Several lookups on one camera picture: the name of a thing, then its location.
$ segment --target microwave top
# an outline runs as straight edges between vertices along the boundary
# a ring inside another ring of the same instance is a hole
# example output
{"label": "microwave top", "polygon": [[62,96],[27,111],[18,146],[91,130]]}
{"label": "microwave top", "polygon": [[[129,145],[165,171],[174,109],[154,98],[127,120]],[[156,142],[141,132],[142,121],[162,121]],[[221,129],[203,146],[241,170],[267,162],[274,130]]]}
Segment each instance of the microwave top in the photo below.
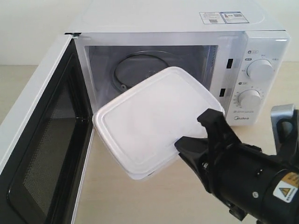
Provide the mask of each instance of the microwave top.
{"label": "microwave top", "polygon": [[254,0],[93,0],[67,33],[284,30]]}

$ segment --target plastic food container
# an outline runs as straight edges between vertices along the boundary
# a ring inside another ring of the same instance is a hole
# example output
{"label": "plastic food container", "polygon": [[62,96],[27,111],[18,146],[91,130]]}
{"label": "plastic food container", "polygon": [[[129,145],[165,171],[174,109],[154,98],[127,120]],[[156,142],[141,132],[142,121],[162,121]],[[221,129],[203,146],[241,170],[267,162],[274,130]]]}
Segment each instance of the plastic food container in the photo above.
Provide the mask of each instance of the plastic food container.
{"label": "plastic food container", "polygon": [[127,174],[140,180],[177,157],[174,143],[182,136],[206,137],[197,117],[207,108],[224,112],[195,78],[169,67],[100,108],[93,124]]}

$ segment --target control panel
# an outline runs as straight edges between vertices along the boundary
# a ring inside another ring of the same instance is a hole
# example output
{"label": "control panel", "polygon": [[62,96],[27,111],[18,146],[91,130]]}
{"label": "control panel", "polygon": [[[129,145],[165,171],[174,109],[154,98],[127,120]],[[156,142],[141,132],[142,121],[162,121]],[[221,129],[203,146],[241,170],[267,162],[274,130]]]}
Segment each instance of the control panel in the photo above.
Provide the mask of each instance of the control panel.
{"label": "control panel", "polygon": [[285,31],[245,34],[248,43],[226,116],[232,126],[257,121],[290,40]]}

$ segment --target open microwave door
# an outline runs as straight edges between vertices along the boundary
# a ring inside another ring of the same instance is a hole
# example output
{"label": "open microwave door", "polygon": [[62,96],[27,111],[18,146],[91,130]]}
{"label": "open microwave door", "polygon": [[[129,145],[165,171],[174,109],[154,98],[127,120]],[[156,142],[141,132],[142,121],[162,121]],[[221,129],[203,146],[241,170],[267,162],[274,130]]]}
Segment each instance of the open microwave door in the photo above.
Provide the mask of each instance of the open microwave door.
{"label": "open microwave door", "polygon": [[93,133],[74,40],[57,38],[0,126],[0,223],[70,223]]}

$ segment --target yellow warning sticker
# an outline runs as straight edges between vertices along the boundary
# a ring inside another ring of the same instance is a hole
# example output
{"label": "yellow warning sticker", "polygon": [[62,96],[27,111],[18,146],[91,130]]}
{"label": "yellow warning sticker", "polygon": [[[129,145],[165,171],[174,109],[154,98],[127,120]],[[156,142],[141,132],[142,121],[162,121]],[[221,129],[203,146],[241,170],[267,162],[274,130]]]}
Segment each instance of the yellow warning sticker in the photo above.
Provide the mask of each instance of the yellow warning sticker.
{"label": "yellow warning sticker", "polygon": [[290,203],[299,188],[299,175],[286,174],[273,191],[273,195],[284,202]]}

